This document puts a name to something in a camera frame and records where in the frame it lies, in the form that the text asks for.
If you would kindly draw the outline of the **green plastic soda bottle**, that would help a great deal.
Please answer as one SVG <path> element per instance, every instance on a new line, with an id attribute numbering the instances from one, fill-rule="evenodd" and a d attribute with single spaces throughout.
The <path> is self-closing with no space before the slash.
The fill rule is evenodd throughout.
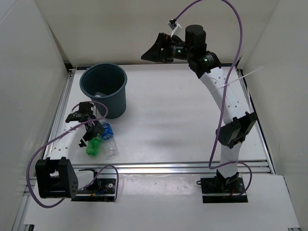
<path id="1" fill-rule="evenodd" d="M 102 136 L 98 135 L 88 142 L 88 146 L 86 148 L 86 154 L 89 156 L 96 156 L 100 152 Z"/>

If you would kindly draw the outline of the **blue label clear bottle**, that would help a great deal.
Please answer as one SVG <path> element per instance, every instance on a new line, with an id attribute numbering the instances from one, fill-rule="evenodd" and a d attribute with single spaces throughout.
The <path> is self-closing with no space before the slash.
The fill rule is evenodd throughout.
<path id="1" fill-rule="evenodd" d="M 108 157 L 115 156 L 118 154 L 118 148 L 116 145 L 112 127 L 106 121 L 103 121 L 101 125 L 104 128 L 104 132 L 102 134 L 102 145 L 103 145 L 104 153 Z"/>

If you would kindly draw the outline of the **white label clear bottle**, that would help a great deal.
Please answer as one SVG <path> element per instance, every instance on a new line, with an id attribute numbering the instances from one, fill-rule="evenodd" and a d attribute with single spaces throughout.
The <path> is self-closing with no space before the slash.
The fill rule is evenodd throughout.
<path id="1" fill-rule="evenodd" d="M 94 95 L 96 98 L 103 98 L 103 97 L 106 97 L 107 95 L 106 94 L 103 94 L 103 93 L 101 93 L 101 92 L 97 92 L 97 93 L 95 93 L 95 95 Z"/>

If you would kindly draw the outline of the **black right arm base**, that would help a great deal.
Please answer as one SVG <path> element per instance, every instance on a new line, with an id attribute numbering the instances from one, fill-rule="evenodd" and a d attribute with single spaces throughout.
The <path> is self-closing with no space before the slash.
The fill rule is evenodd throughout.
<path id="1" fill-rule="evenodd" d="M 222 188 L 216 178 L 201 178 L 196 182 L 201 186 L 202 199 L 204 204 L 221 204 L 221 203 L 248 203 L 243 178 Z"/>

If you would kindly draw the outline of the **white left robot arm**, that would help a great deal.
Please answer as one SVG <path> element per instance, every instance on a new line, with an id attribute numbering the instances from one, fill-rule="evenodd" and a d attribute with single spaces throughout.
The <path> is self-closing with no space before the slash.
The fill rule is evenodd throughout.
<path id="1" fill-rule="evenodd" d="M 104 128 L 93 114 L 93 103 L 81 102 L 78 110 L 65 120 L 64 134 L 56 140 L 51 153 L 35 165 L 38 192 L 41 198 L 75 198 L 87 189 L 91 193 L 101 187 L 93 169 L 75 171 L 71 161 L 76 150 L 102 135 Z"/>

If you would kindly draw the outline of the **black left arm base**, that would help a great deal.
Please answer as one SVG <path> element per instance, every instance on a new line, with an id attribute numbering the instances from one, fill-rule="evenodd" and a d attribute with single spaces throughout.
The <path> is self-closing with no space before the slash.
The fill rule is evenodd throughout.
<path id="1" fill-rule="evenodd" d="M 98 176 L 88 188 L 79 190 L 73 202 L 115 202 L 118 190 L 117 177 Z"/>

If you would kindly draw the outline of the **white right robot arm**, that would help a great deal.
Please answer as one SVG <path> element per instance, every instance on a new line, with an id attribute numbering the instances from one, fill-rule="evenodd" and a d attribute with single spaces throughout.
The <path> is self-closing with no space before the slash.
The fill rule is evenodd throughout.
<path id="1" fill-rule="evenodd" d="M 206 32 L 200 25 L 187 26 L 185 40 L 174 34 L 159 33 L 154 45 L 141 59 L 157 63 L 185 60 L 210 91 L 222 113 L 224 125 L 216 130 L 221 144 L 220 165 L 215 168 L 216 176 L 208 186 L 225 193 L 239 178 L 239 151 L 257 116 L 245 110 L 232 89 L 226 85 L 228 78 L 224 75 L 221 62 L 216 54 L 207 50 L 205 40 Z"/>

